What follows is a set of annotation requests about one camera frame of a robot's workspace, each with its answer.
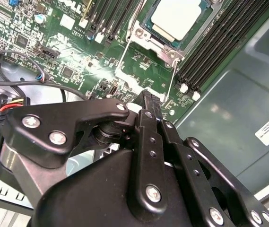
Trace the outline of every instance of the blue connector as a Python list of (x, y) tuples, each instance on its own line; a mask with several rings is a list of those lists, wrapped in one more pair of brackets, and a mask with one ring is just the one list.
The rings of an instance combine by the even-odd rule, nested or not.
[(17, 4), (19, 4), (19, 0), (9, 0), (9, 4), (11, 6), (16, 6)]

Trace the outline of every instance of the integrated circuit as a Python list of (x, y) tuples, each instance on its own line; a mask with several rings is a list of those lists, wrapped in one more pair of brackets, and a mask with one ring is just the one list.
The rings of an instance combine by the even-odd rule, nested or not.
[(72, 74), (73, 74), (73, 70), (72, 70), (72, 69), (70, 69), (70, 68), (68, 68), (68, 67), (65, 67), (65, 68), (63, 69), (62, 75), (63, 75), (64, 77), (66, 77), (66, 78), (71, 78)]
[(19, 47), (26, 48), (26, 46), (28, 44), (28, 39), (19, 34), (17, 36), (15, 44), (18, 45)]
[(44, 14), (46, 12), (46, 6), (42, 4), (38, 4), (36, 6), (36, 12)]

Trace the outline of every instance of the red wire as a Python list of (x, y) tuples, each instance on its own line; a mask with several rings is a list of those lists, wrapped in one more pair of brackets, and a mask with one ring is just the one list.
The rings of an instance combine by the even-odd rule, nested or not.
[(3, 110), (6, 110), (8, 108), (13, 108), (13, 107), (17, 107), (17, 106), (23, 106), (23, 105), (22, 104), (17, 104), (17, 103), (7, 104), (7, 105), (2, 106), (0, 108), (0, 112), (2, 112)]

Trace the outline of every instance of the black cable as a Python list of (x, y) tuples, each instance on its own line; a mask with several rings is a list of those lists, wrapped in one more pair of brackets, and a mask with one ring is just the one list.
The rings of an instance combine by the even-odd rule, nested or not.
[[(5, 74), (2, 71), (1, 63), (0, 63), (0, 77), (6, 82), (10, 82), (10, 80), (5, 76)], [(22, 91), (22, 89), (20, 89), (18, 86), (11, 86), (11, 88), (19, 95), (20, 98), (26, 97), (24, 91)]]
[(29, 85), (40, 85), (40, 86), (48, 86), (48, 87), (56, 87), (65, 91), (69, 91), (73, 94), (75, 94), (76, 96), (80, 97), (83, 100), (86, 100), (86, 96), (81, 93), (80, 91), (70, 88), (70, 87), (66, 87), (66, 86), (62, 86), (62, 85), (58, 85), (55, 83), (49, 83), (48, 81), (46, 81), (45, 83), (41, 83), (39, 81), (13, 81), (13, 82), (3, 82), (0, 81), (0, 86), (29, 86)]
[(5, 54), (5, 53), (14, 53), (14, 54), (21, 55), (24, 58), (27, 58), (33, 65), (36, 66), (36, 68), (41, 72), (41, 74), (45, 74), (44, 71), (43, 71), (43, 69), (38, 65), (38, 63), (36, 63), (34, 60), (32, 60), (26, 54), (21, 53), (21, 52), (18, 52), (18, 51), (13, 51), (13, 50), (3, 50), (3, 51), (0, 51), (0, 55), (1, 54)]
[(66, 93), (65, 93), (65, 91), (63, 89), (60, 89), (60, 91), (61, 91), (61, 94), (62, 94), (62, 100), (65, 103), (67, 101), (67, 99), (66, 99)]

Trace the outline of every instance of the silver screw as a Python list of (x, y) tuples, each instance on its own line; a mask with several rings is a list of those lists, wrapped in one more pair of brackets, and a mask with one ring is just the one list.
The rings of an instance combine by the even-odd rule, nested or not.
[(152, 113), (150, 113), (150, 112), (145, 112), (145, 115), (147, 115), (148, 116), (148, 118), (152, 118)]
[(209, 213), (212, 217), (212, 219), (217, 223), (218, 225), (222, 226), (224, 224), (224, 219), (221, 213), (215, 208), (210, 208)]
[(254, 221), (256, 221), (258, 224), (262, 224), (262, 220), (259, 217), (258, 213), (256, 213), (255, 211), (252, 210), (251, 215), (252, 215), (252, 218), (254, 219)]
[(263, 212), (262, 215), (269, 222), (269, 215), (265, 212)]
[(173, 128), (173, 125), (172, 125), (170, 122), (166, 122), (166, 125), (167, 125), (167, 127), (170, 128), (170, 129)]
[(138, 28), (136, 29), (135, 34), (136, 36), (141, 37), (144, 34), (144, 31), (143, 29)]
[(146, 195), (152, 202), (160, 202), (161, 200), (161, 193), (152, 185), (146, 187)]
[(33, 116), (27, 116), (22, 119), (22, 123), (25, 127), (34, 129), (40, 126), (41, 122), (39, 119)]
[(173, 116), (174, 114), (175, 114), (175, 110), (170, 110), (170, 111), (169, 111), (169, 115), (170, 115), (170, 116)]
[(199, 147), (199, 146), (200, 146), (199, 143), (198, 143), (196, 140), (192, 140), (192, 143), (193, 143), (193, 145), (196, 146), (196, 147)]
[(49, 139), (52, 143), (54, 143), (56, 145), (62, 145), (64, 143), (66, 143), (66, 141), (67, 141), (66, 136), (59, 131), (54, 131), (54, 132), (50, 133)]
[(122, 111), (125, 111), (126, 110), (126, 108), (124, 107), (124, 105), (123, 104), (117, 104), (116, 105), (116, 107), (119, 109), (119, 110), (122, 110)]

